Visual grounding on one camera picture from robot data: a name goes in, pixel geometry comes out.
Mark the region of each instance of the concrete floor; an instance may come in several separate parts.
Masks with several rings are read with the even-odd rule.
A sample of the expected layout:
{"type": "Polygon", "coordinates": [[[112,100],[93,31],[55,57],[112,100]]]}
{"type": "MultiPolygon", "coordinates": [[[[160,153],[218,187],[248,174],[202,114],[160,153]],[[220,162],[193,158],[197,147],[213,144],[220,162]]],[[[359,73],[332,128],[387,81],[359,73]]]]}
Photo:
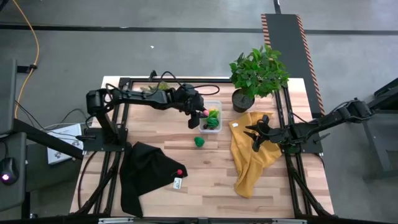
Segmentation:
{"type": "MultiPolygon", "coordinates": [[[[259,15],[274,13],[272,0],[19,0],[34,24],[138,27],[261,28],[259,15]]],[[[280,0],[282,13],[299,14],[305,29],[398,30],[395,0],[280,0]]],[[[0,22],[20,22],[12,2],[0,22]]],[[[30,31],[0,30],[0,60],[32,63],[30,31]]],[[[152,69],[180,76],[229,76],[228,62],[263,44],[262,34],[156,32],[37,32],[39,69],[29,80],[24,105],[43,124],[60,121],[105,75],[148,75],[152,69]]],[[[397,77],[397,36],[308,35],[326,111],[370,95],[397,77]]],[[[25,76],[18,75],[19,84],[25,76]]],[[[83,121],[74,114],[68,121],[83,121]]],[[[365,183],[378,169],[363,127],[343,124],[323,140],[326,176],[340,217],[398,222],[398,180],[365,183]]],[[[40,216],[67,214],[76,179],[32,196],[40,216]]],[[[17,218],[17,209],[0,219],[17,218]]]]}

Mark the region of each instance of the potted plant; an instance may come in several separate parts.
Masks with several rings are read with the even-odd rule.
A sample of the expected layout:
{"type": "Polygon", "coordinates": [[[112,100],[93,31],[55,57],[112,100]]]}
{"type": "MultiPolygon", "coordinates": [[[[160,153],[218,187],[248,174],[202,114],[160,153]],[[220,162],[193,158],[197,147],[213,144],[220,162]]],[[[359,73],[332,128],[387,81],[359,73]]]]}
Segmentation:
{"type": "Polygon", "coordinates": [[[254,97],[273,94],[281,86],[287,87],[288,73],[285,65],[278,60],[281,53],[265,45],[253,49],[248,56],[243,53],[231,63],[235,92],[232,94],[233,108],[242,113],[254,104],[254,97]]]}

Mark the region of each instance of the mustard towel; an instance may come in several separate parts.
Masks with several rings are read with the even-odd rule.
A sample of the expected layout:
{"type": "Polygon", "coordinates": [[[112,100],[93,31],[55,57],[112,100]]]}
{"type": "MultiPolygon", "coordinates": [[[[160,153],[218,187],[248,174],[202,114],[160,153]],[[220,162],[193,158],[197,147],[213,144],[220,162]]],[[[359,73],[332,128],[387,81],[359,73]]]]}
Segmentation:
{"type": "Polygon", "coordinates": [[[254,184],[261,176],[263,168],[269,167],[278,159],[282,153],[277,144],[264,141],[260,145],[259,152],[254,152],[252,147],[253,140],[243,131],[254,133],[245,126],[254,125],[263,115],[271,117],[272,113],[251,112],[245,113],[239,119],[229,122],[232,132],[231,152],[234,157],[238,180],[235,183],[235,191],[243,197],[253,195],[254,184]]]}

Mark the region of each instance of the wooden tabletop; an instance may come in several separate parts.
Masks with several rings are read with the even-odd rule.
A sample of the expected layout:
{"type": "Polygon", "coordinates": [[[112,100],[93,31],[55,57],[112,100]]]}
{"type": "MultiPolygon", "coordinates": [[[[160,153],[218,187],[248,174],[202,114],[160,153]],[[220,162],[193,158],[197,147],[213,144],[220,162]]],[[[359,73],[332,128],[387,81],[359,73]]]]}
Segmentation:
{"type": "MultiPolygon", "coordinates": [[[[104,77],[105,83],[118,85],[120,77],[104,77]]],[[[134,90],[150,83],[135,83],[134,90]]],[[[237,179],[235,164],[230,151],[231,131],[228,123],[242,114],[233,111],[231,95],[235,91],[231,83],[218,83],[220,92],[213,96],[203,96],[205,100],[219,100],[223,104],[223,129],[219,134],[200,134],[198,128],[189,129],[189,116],[177,110],[155,110],[149,106],[130,105],[126,127],[129,130],[128,141],[133,145],[143,142],[161,148],[170,158],[185,165],[188,177],[182,181],[180,190],[175,190],[172,184],[140,196],[142,211],[145,217],[226,217],[226,218],[292,218],[292,199],[285,159],[280,157],[269,168],[264,169],[262,176],[256,182],[252,198],[243,198],[234,191],[237,179]],[[193,138],[201,136],[205,145],[198,149],[193,138]]],[[[197,89],[200,93],[211,93],[214,88],[197,89]]],[[[311,111],[308,104],[305,85],[302,78],[289,80],[289,92],[293,112],[310,121],[311,111]]],[[[256,98],[255,104],[248,111],[263,111],[274,113],[270,125],[279,126],[276,113],[275,98],[268,96],[256,98]]],[[[123,106],[119,109],[119,120],[123,106]]],[[[88,165],[81,186],[82,203],[87,201],[97,187],[104,153],[99,152],[88,165]]],[[[85,156],[83,168],[88,156],[85,156]]],[[[313,154],[302,154],[303,166],[308,188],[324,208],[333,213],[325,171],[321,160],[313,154]]],[[[297,191],[300,208],[304,211],[303,198],[297,191]]],[[[121,185],[116,184],[112,216],[131,216],[124,213],[120,206],[121,185]]],[[[108,197],[108,187],[103,197],[104,209],[108,197]]],[[[73,198],[71,212],[78,209],[77,187],[73,198]]]]}

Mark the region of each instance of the plastic container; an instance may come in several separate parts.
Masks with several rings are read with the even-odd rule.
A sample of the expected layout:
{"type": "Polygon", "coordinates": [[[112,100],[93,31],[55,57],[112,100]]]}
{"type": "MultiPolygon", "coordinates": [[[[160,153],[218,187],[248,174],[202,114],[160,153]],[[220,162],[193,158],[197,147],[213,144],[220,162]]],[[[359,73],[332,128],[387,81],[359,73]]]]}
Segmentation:
{"type": "Polygon", "coordinates": [[[214,130],[210,129],[203,129],[203,125],[206,124],[206,118],[201,118],[200,119],[200,124],[199,124],[199,131],[202,134],[217,134],[223,129],[223,105],[221,104],[220,101],[218,100],[206,100],[204,102],[205,108],[208,110],[211,109],[216,109],[219,111],[218,113],[218,126],[214,130]]]}

